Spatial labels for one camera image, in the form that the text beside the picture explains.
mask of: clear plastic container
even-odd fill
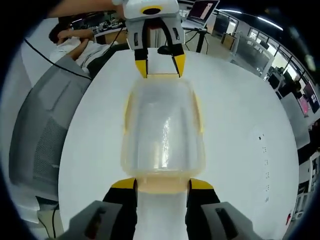
[[[130,176],[142,182],[179,182],[204,169],[198,101],[183,79],[139,80],[128,99],[124,125],[121,166]]]

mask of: monitor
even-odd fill
[[[318,111],[318,109],[320,108],[320,102],[310,82],[305,85],[303,91],[305,97],[308,99],[312,112],[316,113],[316,111]]]
[[[195,1],[186,19],[205,25],[219,2],[219,0]]]

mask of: gray chair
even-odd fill
[[[57,65],[87,76],[68,56]],[[38,197],[58,200],[64,141],[90,80],[52,66],[26,97],[15,122],[9,152],[9,178]]]

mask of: white shirt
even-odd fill
[[[52,62],[57,62],[59,59],[64,57],[66,54],[70,53],[73,49],[81,44],[79,37],[73,36],[66,40],[65,42],[58,45],[55,50],[50,54],[49,59]],[[102,56],[109,49],[107,44],[98,44],[93,41],[89,41],[83,53],[75,61],[86,73],[88,72],[88,64]]]

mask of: laptop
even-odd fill
[[[195,1],[186,20],[181,23],[182,27],[190,30],[203,29],[219,2],[219,0]]]

